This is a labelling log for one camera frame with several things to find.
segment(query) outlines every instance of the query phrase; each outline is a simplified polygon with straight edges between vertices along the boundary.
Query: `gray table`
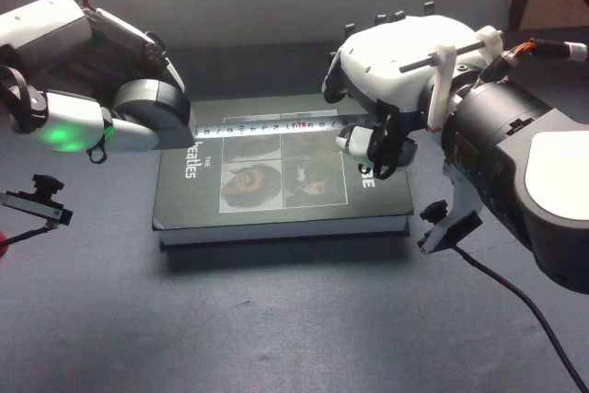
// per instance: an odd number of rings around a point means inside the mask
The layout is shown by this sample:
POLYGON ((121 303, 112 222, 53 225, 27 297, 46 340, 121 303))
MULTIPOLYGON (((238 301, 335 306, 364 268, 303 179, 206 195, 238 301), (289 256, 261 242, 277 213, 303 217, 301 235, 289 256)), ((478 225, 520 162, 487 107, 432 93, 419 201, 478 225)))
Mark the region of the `gray table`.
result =
MULTIPOLYGON (((551 64, 520 76, 589 121, 583 71, 557 84, 564 74, 551 64)), ((441 152, 425 133, 415 139, 419 212, 449 199, 451 186, 441 152)), ((418 217, 410 237, 168 256, 150 226, 158 153, 113 154, 95 167, 2 129, 0 158, 1 190, 53 174, 75 211, 70 227, 0 260, 2 392, 575 391, 517 298, 452 251, 421 255, 415 242, 428 226, 418 217)), ((551 282, 489 212, 482 219, 464 249, 536 300, 589 380, 589 297, 551 282)), ((10 236, 39 224, 0 208, 10 236)))

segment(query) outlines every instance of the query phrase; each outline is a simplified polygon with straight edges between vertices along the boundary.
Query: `tape measure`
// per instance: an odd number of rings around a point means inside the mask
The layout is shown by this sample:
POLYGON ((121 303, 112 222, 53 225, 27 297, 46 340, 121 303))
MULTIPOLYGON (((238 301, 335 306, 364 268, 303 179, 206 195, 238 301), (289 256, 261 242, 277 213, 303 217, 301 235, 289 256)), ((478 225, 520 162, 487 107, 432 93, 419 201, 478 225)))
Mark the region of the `tape measure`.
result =
POLYGON ((369 114, 332 115, 327 117, 297 117, 284 120, 235 121, 197 125, 194 140, 212 138, 251 137, 273 133, 318 133, 341 131, 352 124, 376 125, 369 114))

